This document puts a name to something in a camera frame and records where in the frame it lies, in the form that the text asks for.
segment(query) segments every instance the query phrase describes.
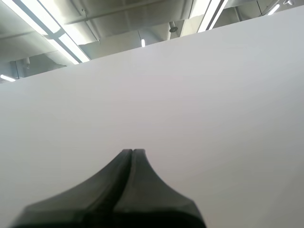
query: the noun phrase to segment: fluorescent light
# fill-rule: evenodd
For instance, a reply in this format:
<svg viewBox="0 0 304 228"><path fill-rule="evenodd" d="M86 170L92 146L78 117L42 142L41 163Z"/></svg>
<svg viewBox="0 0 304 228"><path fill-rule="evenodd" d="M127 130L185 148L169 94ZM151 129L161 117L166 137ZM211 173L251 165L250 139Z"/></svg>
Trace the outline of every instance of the fluorescent light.
<svg viewBox="0 0 304 228"><path fill-rule="evenodd" d="M60 51L68 60L74 64L78 64L78 61L74 59L63 47L61 47L55 40L47 39L47 41L54 46L58 51Z"/></svg>
<svg viewBox="0 0 304 228"><path fill-rule="evenodd" d="M10 82L16 81L14 78L8 77L6 75L0 75L0 78L2 78L4 80L7 80L7 81L10 81Z"/></svg>
<svg viewBox="0 0 304 228"><path fill-rule="evenodd" d="M21 17L26 23L28 23L34 30L36 30L41 35L47 35L32 18L30 18L20 7L14 3L12 0L2 0L8 7L10 7L19 17Z"/></svg>
<svg viewBox="0 0 304 228"><path fill-rule="evenodd" d="M37 0L21 0L23 4L32 11L36 17L38 17L39 20L45 26L48 27L51 32L55 33L60 30L60 26L57 24L57 22L51 17L51 15L40 5L40 3Z"/></svg>
<svg viewBox="0 0 304 228"><path fill-rule="evenodd" d="M193 2L190 18L203 15L206 12L209 1L195 0Z"/></svg>
<svg viewBox="0 0 304 228"><path fill-rule="evenodd" d="M83 53L80 47L67 35L63 34L59 39L70 49L81 62L88 62L90 59Z"/></svg>
<svg viewBox="0 0 304 228"><path fill-rule="evenodd" d="M270 10L270 12L268 13L268 15L273 15L274 12L276 12L276 10L280 7L280 4L276 4L272 10Z"/></svg>
<svg viewBox="0 0 304 228"><path fill-rule="evenodd" d="M142 47L146 46L146 42L144 41L144 39L142 39Z"/></svg>
<svg viewBox="0 0 304 228"><path fill-rule="evenodd" d="M18 16L25 20L34 30L41 35L52 35L44 31L28 14L26 14L13 0L2 0L8 7L10 7ZM51 17L51 15L43 8L37 0L20 0L32 13L52 32L58 32L61 27ZM60 51L72 63L78 64L79 62L70 55L65 48L68 48L81 62L90 61L80 47L65 33L59 39L65 45L60 46L55 40L47 39L58 51Z"/></svg>
<svg viewBox="0 0 304 228"><path fill-rule="evenodd" d="M204 14L203 21L201 22L201 25L199 27L198 32L204 32L207 29L212 29L215 23L217 22L220 14L222 13L225 5L227 4L228 0L210 0L210 4ZM216 13L215 18L212 21L211 26L208 28L208 25L210 24L213 15Z"/></svg>

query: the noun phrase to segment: black plastic part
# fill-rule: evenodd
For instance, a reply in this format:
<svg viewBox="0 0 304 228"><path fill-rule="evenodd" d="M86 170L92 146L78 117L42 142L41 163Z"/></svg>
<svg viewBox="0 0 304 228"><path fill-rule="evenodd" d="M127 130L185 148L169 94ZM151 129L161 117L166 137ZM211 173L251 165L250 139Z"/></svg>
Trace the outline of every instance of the black plastic part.
<svg viewBox="0 0 304 228"><path fill-rule="evenodd" d="M167 186L144 150L123 150L93 177L32 204L12 228L205 228L194 202Z"/></svg>
<svg viewBox="0 0 304 228"><path fill-rule="evenodd" d="M83 183L47 200L32 204L13 228L66 228L109 226L131 166L132 150L123 150L108 165Z"/></svg>
<svg viewBox="0 0 304 228"><path fill-rule="evenodd" d="M205 228L195 203L166 185L145 150L134 150L129 180L114 208L118 227Z"/></svg>

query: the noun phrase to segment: black object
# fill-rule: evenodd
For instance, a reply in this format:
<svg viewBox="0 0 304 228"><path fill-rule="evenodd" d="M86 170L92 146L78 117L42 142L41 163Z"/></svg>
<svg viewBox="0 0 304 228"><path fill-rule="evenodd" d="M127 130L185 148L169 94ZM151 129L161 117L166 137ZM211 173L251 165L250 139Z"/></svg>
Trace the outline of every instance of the black object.
<svg viewBox="0 0 304 228"><path fill-rule="evenodd" d="M205 228L195 203L167 186L144 150L123 150L93 177L25 208L13 228Z"/></svg>

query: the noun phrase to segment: white surface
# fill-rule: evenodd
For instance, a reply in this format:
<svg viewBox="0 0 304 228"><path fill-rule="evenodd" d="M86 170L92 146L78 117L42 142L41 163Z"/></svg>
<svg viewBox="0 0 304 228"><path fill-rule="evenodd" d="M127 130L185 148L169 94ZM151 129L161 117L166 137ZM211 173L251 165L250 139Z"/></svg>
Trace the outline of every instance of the white surface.
<svg viewBox="0 0 304 228"><path fill-rule="evenodd" d="M303 19L298 7L2 84L1 227L123 148L145 148L209 228L303 227Z"/></svg>

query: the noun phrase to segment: ceiling light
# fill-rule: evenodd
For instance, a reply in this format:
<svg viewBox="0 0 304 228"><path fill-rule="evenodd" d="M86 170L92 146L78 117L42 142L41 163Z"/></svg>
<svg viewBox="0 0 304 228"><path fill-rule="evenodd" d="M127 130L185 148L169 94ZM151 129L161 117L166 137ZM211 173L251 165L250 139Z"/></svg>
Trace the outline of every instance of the ceiling light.
<svg viewBox="0 0 304 228"><path fill-rule="evenodd" d="M228 0L210 0L198 32L204 32L214 27Z"/></svg>
<svg viewBox="0 0 304 228"><path fill-rule="evenodd" d="M45 26L48 27L51 32L55 33L60 30L60 26L57 24L57 22L49 15L49 13L40 5L39 2L36 0L21 0L26 7L32 11L36 17L38 17L39 20Z"/></svg>
<svg viewBox="0 0 304 228"><path fill-rule="evenodd" d="M0 78L2 78L4 80L7 80L7 81L10 81L10 82L16 81L14 78L6 76L6 75L0 75Z"/></svg>
<svg viewBox="0 0 304 228"><path fill-rule="evenodd" d="M142 39L142 47L146 46L146 42L144 41L144 39Z"/></svg>
<svg viewBox="0 0 304 228"><path fill-rule="evenodd" d="M45 30L43 30L32 18L30 18L20 7L14 3L12 0L2 0L8 7L10 7L19 17L21 17L26 23L28 23L34 30L36 30L41 35L47 35Z"/></svg>
<svg viewBox="0 0 304 228"><path fill-rule="evenodd" d="M268 13L268 15L273 15L274 12L276 12L276 10L280 7L279 4L276 4L271 10L270 12Z"/></svg>
<svg viewBox="0 0 304 228"><path fill-rule="evenodd" d="M59 39L70 49L81 62L90 61L90 59L83 53L78 45L66 34L63 34Z"/></svg>
<svg viewBox="0 0 304 228"><path fill-rule="evenodd" d="M78 61L74 59L63 47L61 47L55 40L47 39L47 41L53 45L58 51L60 51L68 60L70 60L73 64L78 64Z"/></svg>
<svg viewBox="0 0 304 228"><path fill-rule="evenodd" d="M87 62L90 59L65 33L55 19L37 0L2 0L17 15L43 36L72 63Z"/></svg>

